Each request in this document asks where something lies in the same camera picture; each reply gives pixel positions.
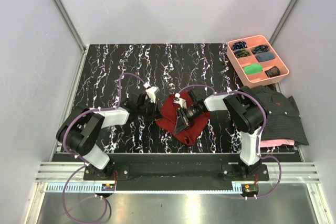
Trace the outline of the red cloth napkin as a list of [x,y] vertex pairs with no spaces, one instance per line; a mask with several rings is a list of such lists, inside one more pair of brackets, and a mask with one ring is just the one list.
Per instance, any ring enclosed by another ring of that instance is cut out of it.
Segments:
[[170,132],[182,144],[193,146],[208,123],[211,114],[208,112],[203,113],[194,120],[194,124],[189,129],[174,133],[177,120],[176,110],[181,107],[179,104],[174,103],[174,99],[175,94],[170,94],[165,100],[161,108],[162,118],[157,120],[156,124],[158,127]]

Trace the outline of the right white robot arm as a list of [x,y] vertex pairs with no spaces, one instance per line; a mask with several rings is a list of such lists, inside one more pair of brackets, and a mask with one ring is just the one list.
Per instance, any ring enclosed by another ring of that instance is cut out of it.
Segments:
[[228,111],[232,122],[241,132],[241,151],[239,161],[230,168],[222,168],[223,180],[255,180],[261,168],[260,138],[266,126],[267,116],[261,103],[253,96],[249,87],[231,92],[214,92],[207,96],[200,88],[202,85],[186,87],[192,105],[187,106],[181,94],[175,95],[176,109],[174,134],[181,133],[194,125],[194,121],[206,112]]

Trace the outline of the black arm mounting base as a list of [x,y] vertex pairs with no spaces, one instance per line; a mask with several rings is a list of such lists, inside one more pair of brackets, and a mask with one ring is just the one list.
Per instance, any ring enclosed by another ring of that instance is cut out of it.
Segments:
[[84,180],[128,181],[141,177],[212,177],[226,181],[269,180],[268,168],[258,161],[251,168],[238,154],[111,154],[103,170],[90,165]]

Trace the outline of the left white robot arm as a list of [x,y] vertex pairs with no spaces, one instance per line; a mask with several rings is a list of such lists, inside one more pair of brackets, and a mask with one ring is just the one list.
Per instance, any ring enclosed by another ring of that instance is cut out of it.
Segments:
[[160,118],[157,87],[129,95],[116,108],[88,108],[76,106],[56,133],[56,140],[65,151],[81,159],[87,172],[98,180],[113,179],[114,161],[97,145],[102,129],[122,126],[138,116],[149,122]]

